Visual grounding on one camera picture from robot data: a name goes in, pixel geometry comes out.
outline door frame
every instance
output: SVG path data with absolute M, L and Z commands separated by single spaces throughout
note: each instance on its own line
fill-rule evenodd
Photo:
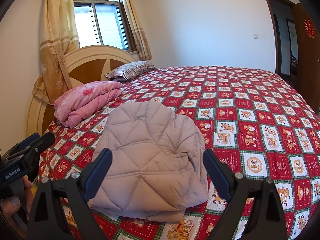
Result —
M 266 0 L 268 7 L 269 7 L 269 11 L 270 11 L 270 16 L 271 16 L 271 20 L 272 20 L 272 25 L 273 25 L 273 31 L 274 31 L 274 35 L 275 35 L 275 44 L 276 44 L 276 73 L 278 75 L 280 75 L 281 73 L 279 72 L 279 63 L 280 63 L 280 57 L 279 57 L 279 44 L 280 41 L 278 41 L 278 37 L 277 37 L 277 30 L 276 30 L 276 22 L 275 22 L 275 18 L 273 17 L 273 12 L 272 12 L 272 8 L 271 8 L 271 4 L 269 0 Z M 274 1 L 278 1 L 280 3 L 283 3 L 285 5 L 288 5 L 290 8 L 295 4 L 294 2 L 291 2 L 290 0 L 274 0 Z

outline blue gripper pad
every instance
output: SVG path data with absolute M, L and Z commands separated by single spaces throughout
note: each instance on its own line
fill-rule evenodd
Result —
M 112 152 L 109 149 L 103 149 L 96 160 L 92 163 L 88 163 L 83 169 L 83 178 L 81 180 L 84 181 L 81 181 L 81 186 L 84 189 L 82 197 L 86 202 L 95 197 L 111 164 Z
M 217 189 L 219 196 L 229 202 L 232 198 L 232 195 L 229 191 L 230 183 L 228 179 L 223 175 L 222 170 L 208 150 L 205 150 L 203 153 L 203 163 L 210 179 Z
M 24 139 L 20 144 L 19 144 L 19 150 L 23 150 L 27 146 L 29 146 L 31 143 L 33 143 L 35 140 L 40 138 L 40 135 L 38 133 L 34 133 L 33 135 L 30 135 L 28 138 Z

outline human hand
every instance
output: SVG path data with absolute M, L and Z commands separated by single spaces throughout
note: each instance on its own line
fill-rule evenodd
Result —
M 33 195 L 31 192 L 32 183 L 28 180 L 27 176 L 23 177 L 23 185 L 26 196 L 27 218 L 29 219 L 29 214 L 33 202 Z M 21 203 L 17 197 L 9 197 L 0 202 L 0 208 L 4 218 L 22 238 L 25 238 L 26 233 L 17 225 L 17 223 L 12 218 L 12 215 L 20 209 L 20 206 Z

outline bed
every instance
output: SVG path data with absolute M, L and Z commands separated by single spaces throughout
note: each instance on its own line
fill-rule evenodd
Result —
M 73 86 L 104 80 L 110 70 L 135 61 L 109 46 L 89 46 L 66 55 Z M 194 120 L 206 148 L 233 172 L 251 179 L 270 176 L 283 204 L 289 239 L 304 228 L 320 199 L 320 122 L 301 95 L 275 73 L 223 66 L 157 69 L 128 82 L 122 95 L 74 129 L 55 121 L 53 107 L 30 101 L 27 135 L 55 134 L 40 157 L 39 176 L 62 179 L 91 161 L 108 114 L 122 103 L 154 100 Z M 209 200 L 188 208 L 179 223 L 159 223 L 93 214 L 108 239 L 203 240 L 227 203 L 209 182 Z M 240 238 L 252 208 L 247 199 L 234 238 Z M 81 239 L 67 200 L 63 209 Z

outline pink blanket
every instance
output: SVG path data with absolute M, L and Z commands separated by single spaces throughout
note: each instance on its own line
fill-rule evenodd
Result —
M 122 86 L 114 81 L 95 81 L 73 88 L 54 102 L 54 116 L 64 126 L 74 128 L 83 119 L 117 98 Z

